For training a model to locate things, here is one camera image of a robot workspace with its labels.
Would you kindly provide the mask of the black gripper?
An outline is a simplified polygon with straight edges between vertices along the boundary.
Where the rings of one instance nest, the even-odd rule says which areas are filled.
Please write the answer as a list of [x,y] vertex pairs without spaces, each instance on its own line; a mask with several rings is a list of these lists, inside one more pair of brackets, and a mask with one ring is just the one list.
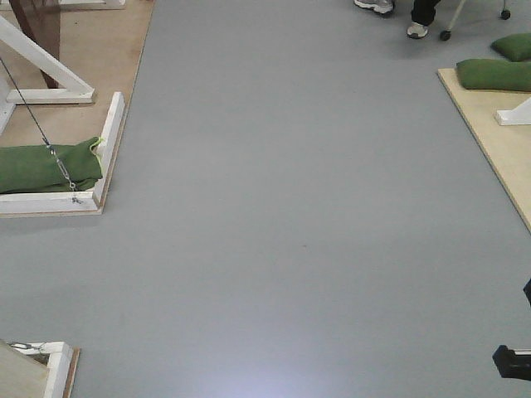
[[530,378],[529,349],[513,350],[505,345],[500,345],[495,350],[492,358],[502,378]]

